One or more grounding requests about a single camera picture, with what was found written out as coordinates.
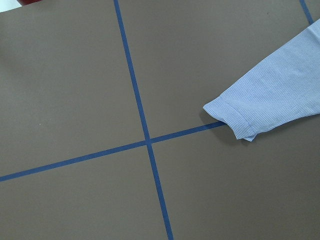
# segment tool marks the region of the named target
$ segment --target sleeve cuff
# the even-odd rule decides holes
[[[203,106],[203,109],[213,118],[226,123],[234,132],[236,139],[252,141],[257,135],[244,117],[221,96]]]

